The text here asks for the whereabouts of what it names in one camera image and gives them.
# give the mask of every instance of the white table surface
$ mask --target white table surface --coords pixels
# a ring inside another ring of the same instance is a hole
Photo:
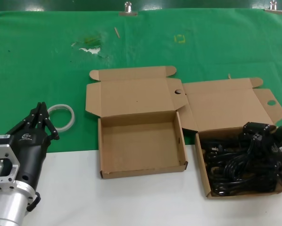
[[[23,226],[282,226],[282,194],[208,200],[192,149],[185,172],[108,180],[98,151],[49,153]]]

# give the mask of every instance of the empty cardboard box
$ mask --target empty cardboard box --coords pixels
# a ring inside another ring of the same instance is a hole
[[[176,111],[188,100],[172,66],[93,70],[86,111],[100,116],[102,178],[181,172],[187,167]]]
[[[282,107],[269,89],[256,89],[263,81],[260,78],[228,79],[183,84],[189,105],[178,110],[182,125],[197,130],[195,146],[205,194],[213,198],[200,140],[232,137],[242,132],[247,122],[274,125],[282,119]],[[244,195],[268,195],[282,192],[278,183],[272,193]]]

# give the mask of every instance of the printed logo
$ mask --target printed logo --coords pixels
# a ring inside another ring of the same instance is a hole
[[[32,140],[31,135],[28,133],[25,133],[22,135],[22,138],[20,140]]]

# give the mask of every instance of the tape roll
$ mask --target tape roll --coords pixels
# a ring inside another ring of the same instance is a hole
[[[73,126],[73,124],[75,122],[75,114],[74,114],[73,109],[69,105],[54,105],[54,106],[52,106],[48,109],[48,113],[50,114],[51,112],[59,110],[59,109],[67,109],[71,113],[70,122],[64,127],[56,128],[57,132],[65,132]]]

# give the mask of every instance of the green backdrop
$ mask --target green backdrop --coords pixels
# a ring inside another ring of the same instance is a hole
[[[97,55],[79,49],[95,46]],[[261,77],[282,105],[282,15],[261,9],[170,9],[137,17],[1,12],[0,134],[39,101],[67,104],[75,125],[48,151],[97,149],[97,117],[84,110],[89,71],[157,65],[175,66],[182,82]],[[52,115],[55,126],[68,119]]]

